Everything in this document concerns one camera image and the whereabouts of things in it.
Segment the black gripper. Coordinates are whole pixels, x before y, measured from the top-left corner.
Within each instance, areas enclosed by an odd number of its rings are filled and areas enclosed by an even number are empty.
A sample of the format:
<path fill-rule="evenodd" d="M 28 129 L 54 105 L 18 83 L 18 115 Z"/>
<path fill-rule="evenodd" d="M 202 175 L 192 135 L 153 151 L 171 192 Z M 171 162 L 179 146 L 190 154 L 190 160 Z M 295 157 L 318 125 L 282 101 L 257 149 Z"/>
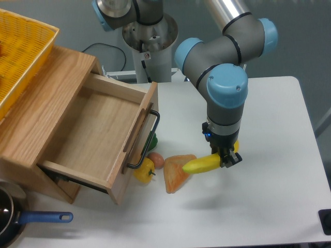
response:
<path fill-rule="evenodd" d="M 207 142 L 211 147 L 211 154 L 218 153 L 220 157 L 220 167 L 229 168 L 243 159 L 238 151 L 238 144 L 236 144 L 238 139 L 239 130 L 229 135 L 218 135 L 210 129 L 210 124 L 207 122 L 202 123 L 202 133 L 205 136 Z"/>

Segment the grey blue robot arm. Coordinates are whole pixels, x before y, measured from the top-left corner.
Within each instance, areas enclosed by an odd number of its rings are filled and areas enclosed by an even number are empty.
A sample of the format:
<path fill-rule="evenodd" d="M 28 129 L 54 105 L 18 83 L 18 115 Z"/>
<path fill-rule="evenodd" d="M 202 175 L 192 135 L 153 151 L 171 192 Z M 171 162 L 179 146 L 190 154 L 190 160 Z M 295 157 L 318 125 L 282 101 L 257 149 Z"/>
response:
<path fill-rule="evenodd" d="M 162 1 L 93 1 L 92 7 L 105 31 L 122 30 L 131 48 L 138 83 L 168 82 L 174 61 L 207 103 L 202 132 L 217 167 L 230 167 L 242 158 L 235 151 L 248 77 L 242 64 L 275 49 L 278 32 L 266 18 L 256 19 L 243 1 L 206 1 L 221 36 L 205 43 L 198 38 L 183 41 L 175 20 Z"/>

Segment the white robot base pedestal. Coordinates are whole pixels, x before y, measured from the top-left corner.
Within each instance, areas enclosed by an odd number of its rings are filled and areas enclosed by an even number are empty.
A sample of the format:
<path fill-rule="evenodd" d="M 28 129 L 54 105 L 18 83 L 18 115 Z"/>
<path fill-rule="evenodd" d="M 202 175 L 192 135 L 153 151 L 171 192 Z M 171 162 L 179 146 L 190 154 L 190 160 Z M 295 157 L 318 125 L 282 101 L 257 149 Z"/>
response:
<path fill-rule="evenodd" d="M 132 22 L 122 28 L 122 36 L 132 52 L 137 83 L 171 81 L 178 27 L 170 15 L 164 13 L 154 25 Z"/>

